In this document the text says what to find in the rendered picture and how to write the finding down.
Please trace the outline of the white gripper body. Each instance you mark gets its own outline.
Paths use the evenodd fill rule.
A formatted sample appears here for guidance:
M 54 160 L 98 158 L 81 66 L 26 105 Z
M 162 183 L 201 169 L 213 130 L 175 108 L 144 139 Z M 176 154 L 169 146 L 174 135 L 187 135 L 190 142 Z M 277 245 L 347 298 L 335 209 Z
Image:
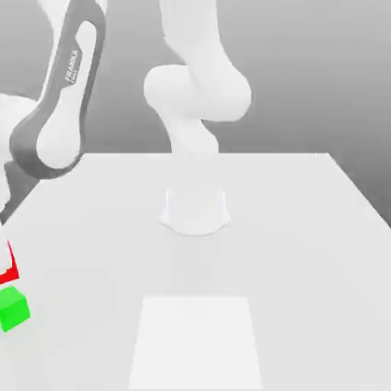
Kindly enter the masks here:
M 2 218 L 0 217 L 0 272 L 6 272 L 12 266 L 11 252 L 8 246 L 8 236 L 6 234 Z

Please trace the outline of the small red cube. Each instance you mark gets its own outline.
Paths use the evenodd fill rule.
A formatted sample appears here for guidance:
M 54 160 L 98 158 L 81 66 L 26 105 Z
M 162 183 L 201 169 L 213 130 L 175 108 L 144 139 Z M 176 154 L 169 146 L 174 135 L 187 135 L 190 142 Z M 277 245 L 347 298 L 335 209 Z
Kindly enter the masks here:
M 12 250 L 10 242 L 7 243 L 7 249 L 7 263 L 0 268 L 0 285 L 10 283 L 11 281 L 20 278 L 14 252 Z

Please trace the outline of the small green cube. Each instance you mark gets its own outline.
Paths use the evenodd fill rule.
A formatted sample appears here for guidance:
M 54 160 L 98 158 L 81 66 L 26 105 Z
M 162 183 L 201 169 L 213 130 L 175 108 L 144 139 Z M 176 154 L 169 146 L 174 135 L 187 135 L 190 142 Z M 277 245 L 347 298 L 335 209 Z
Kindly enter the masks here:
M 3 332 L 10 331 L 31 317 L 26 296 L 14 286 L 0 291 L 0 327 Z

